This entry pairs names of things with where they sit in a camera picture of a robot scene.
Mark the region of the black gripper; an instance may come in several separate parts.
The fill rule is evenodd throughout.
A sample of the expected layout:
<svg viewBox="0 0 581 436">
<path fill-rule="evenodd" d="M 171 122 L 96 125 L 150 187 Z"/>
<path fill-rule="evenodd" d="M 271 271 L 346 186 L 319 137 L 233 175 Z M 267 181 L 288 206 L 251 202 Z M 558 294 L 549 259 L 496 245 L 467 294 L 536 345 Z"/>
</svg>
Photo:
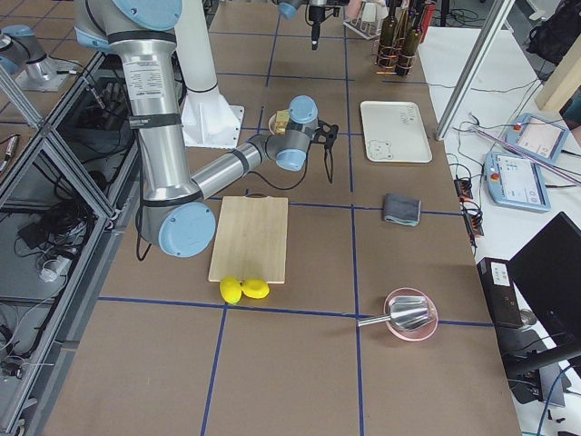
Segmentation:
<svg viewBox="0 0 581 436">
<path fill-rule="evenodd" d="M 334 180 L 334 157 L 332 147 L 337 139 L 339 133 L 339 126 L 337 124 L 328 124 L 323 120 L 318 120 L 318 127 L 312 136 L 314 144 L 322 144 L 324 146 L 324 168 L 329 183 Z"/>
<path fill-rule="evenodd" d="M 341 0 L 316 0 L 306 3 L 305 21 L 311 27 L 311 49 L 317 50 L 320 40 L 320 25 L 328 18 L 337 17 L 343 7 Z"/>
</svg>

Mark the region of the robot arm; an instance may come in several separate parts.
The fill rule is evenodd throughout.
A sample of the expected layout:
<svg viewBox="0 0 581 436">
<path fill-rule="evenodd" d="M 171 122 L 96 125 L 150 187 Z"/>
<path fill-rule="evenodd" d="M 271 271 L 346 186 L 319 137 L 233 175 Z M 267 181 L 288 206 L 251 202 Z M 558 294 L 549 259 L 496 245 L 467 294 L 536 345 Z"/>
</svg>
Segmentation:
<svg viewBox="0 0 581 436">
<path fill-rule="evenodd" d="M 300 95 L 290 101 L 283 134 L 256 134 L 192 173 L 187 142 L 210 144 L 240 124 L 218 87 L 202 3 L 79 1 L 75 12 L 78 42 L 121 59 L 142 161 L 136 227 L 163 252 L 185 258 L 203 251 L 216 228 L 205 200 L 263 161 L 298 172 L 312 144 L 334 145 L 337 126 Z"/>
<path fill-rule="evenodd" d="M 310 27 L 310 48 L 319 48 L 321 25 L 330 17 L 338 17 L 340 9 L 349 2 L 342 0 L 276 0 L 279 14 L 285 19 L 292 19 L 305 6 L 305 23 Z"/>
</svg>

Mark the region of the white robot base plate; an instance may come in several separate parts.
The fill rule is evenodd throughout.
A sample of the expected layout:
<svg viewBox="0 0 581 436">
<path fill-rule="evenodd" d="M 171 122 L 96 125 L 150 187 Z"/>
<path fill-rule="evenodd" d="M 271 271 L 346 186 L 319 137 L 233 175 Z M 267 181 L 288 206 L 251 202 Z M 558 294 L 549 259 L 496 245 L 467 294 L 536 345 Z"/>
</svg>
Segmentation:
<svg viewBox="0 0 581 436">
<path fill-rule="evenodd" d="M 244 107 L 230 105 L 217 89 L 188 91 L 182 109 L 182 133 L 187 147 L 232 149 L 237 146 Z"/>
</svg>

